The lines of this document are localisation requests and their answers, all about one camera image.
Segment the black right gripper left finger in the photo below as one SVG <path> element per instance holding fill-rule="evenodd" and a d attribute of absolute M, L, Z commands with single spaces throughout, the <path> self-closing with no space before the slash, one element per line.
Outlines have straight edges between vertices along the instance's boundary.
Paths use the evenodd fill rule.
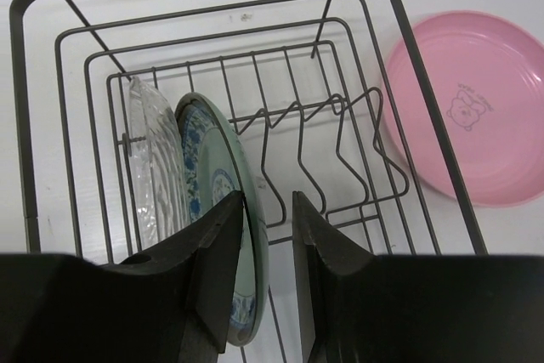
<path fill-rule="evenodd" d="M 1 257 L 4 362 L 214 362 L 225 351 L 242 194 L 119 264 Z"/>

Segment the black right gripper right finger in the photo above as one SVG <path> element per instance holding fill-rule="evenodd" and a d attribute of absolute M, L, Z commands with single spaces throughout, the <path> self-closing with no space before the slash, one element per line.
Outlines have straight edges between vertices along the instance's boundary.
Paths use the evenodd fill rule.
<path fill-rule="evenodd" d="M 540 362 L 543 260 L 374 255 L 292 195 L 306 362 Z"/>

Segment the clear glass plate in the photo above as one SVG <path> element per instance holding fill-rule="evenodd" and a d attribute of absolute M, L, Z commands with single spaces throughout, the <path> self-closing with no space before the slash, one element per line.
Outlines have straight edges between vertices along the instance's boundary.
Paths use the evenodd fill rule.
<path fill-rule="evenodd" d="M 172 106 L 157 88 L 134 76 L 127 102 L 137 225 L 147 248 L 190 223 L 184 157 Z"/>

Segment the blue green patterned plate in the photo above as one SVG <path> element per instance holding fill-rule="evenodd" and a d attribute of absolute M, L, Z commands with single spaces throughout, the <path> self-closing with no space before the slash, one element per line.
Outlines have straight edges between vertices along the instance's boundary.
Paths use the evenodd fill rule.
<path fill-rule="evenodd" d="M 245 197 L 227 337 L 229 343 L 243 347 L 257 335 L 269 290 L 269 241 L 256 178 L 239 136 L 209 98 L 199 93 L 184 95 L 175 118 L 190 220 L 201 218 L 233 190 Z"/>

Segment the pink plastic plate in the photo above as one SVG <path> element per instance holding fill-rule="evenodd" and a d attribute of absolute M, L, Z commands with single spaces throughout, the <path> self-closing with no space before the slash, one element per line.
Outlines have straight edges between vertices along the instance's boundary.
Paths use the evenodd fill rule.
<path fill-rule="evenodd" d="M 413 32 L 473 204 L 510 207 L 543 194 L 543 45 L 475 11 L 420 20 Z M 382 121 L 421 180 L 453 196 L 406 45 L 390 53 Z"/>

